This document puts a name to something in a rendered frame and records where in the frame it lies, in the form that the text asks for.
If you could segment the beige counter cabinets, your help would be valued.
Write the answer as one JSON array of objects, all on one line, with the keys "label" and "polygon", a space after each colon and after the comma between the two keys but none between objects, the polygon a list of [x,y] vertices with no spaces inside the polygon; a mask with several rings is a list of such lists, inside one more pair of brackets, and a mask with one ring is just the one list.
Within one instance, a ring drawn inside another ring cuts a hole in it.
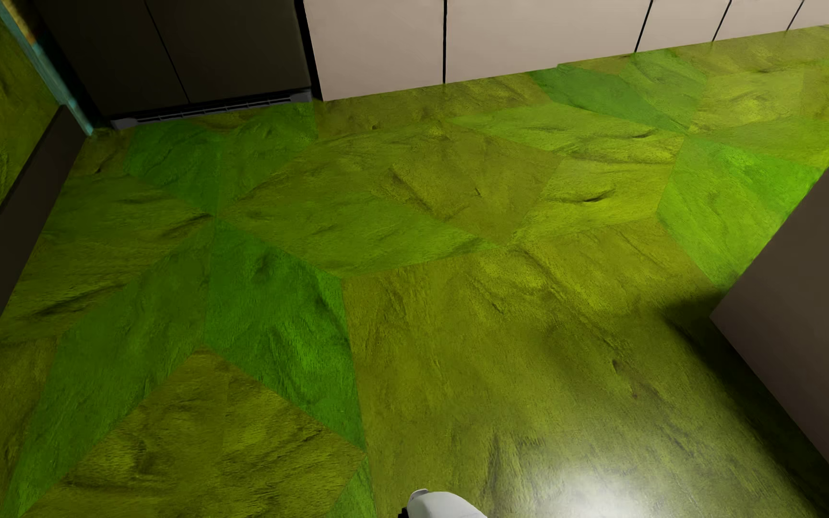
[{"label": "beige counter cabinets", "polygon": [[829,0],[302,0],[340,100],[829,25]]}]

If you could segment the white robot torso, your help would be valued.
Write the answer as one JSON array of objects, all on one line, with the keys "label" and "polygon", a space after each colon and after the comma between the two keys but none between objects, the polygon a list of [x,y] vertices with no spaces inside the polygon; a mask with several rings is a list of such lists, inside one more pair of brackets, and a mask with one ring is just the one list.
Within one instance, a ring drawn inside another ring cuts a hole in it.
[{"label": "white robot torso", "polygon": [[414,491],[397,518],[488,518],[472,503],[448,491]]}]

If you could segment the dark grey refrigerator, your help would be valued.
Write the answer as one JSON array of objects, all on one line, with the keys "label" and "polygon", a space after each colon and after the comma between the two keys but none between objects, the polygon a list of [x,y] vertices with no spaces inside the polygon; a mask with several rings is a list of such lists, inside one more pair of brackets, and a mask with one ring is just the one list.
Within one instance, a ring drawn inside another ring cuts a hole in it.
[{"label": "dark grey refrigerator", "polygon": [[296,0],[31,0],[115,128],[310,102]]}]

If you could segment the grey-brown kitchen island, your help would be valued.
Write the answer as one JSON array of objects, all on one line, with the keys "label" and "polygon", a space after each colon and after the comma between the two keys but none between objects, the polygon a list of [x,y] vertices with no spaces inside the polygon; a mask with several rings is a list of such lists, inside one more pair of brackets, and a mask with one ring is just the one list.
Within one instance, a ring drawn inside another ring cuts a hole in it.
[{"label": "grey-brown kitchen island", "polygon": [[829,167],[710,318],[829,464]]}]

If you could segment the dark baseboard strip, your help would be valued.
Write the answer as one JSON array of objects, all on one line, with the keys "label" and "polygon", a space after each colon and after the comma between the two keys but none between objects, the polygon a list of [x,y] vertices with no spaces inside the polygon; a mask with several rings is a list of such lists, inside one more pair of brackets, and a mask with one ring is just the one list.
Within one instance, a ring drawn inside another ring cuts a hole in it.
[{"label": "dark baseboard strip", "polygon": [[85,140],[60,106],[0,205],[0,318]]}]

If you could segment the teal door frame trim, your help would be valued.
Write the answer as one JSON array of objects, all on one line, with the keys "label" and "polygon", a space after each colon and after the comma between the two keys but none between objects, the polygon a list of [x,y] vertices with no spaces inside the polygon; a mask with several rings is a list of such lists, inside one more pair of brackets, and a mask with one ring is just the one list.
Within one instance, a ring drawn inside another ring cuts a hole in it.
[{"label": "teal door frame trim", "polygon": [[0,0],[0,18],[54,99],[70,110],[86,135],[92,135],[98,111],[32,0]]}]

